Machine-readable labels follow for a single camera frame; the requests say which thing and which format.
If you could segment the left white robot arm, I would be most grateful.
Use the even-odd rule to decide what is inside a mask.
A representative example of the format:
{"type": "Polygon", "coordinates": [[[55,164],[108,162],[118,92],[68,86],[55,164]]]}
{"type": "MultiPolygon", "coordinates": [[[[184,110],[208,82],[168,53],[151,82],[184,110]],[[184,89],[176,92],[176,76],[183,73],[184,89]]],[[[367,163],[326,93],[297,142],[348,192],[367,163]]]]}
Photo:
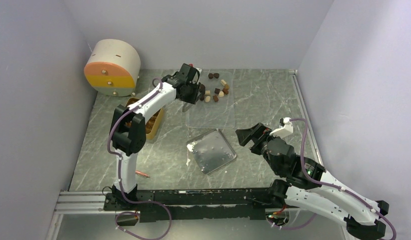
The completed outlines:
{"type": "Polygon", "coordinates": [[[116,157],[116,179],[112,194],[123,210],[131,210],[137,199],[136,167],[146,143],[148,121],[174,100],[194,105],[200,99],[202,69],[184,63],[180,70],[156,81],[154,89],[129,106],[119,105],[113,113],[107,151],[116,157]]]}

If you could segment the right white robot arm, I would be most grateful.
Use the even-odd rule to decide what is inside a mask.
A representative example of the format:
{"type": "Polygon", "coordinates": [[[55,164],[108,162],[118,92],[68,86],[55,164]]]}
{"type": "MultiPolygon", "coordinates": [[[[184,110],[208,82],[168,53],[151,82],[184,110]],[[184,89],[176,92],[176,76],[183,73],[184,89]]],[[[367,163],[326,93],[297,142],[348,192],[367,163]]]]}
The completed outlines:
{"type": "Polygon", "coordinates": [[[381,240],[386,235],[389,204],[365,198],[338,181],[321,164],[297,154],[283,138],[293,133],[293,121],[281,119],[278,129],[262,123],[235,131],[240,146],[249,142],[251,153],[262,156],[278,179],[268,188],[276,208],[299,207],[331,219],[359,240],[381,240]]]}

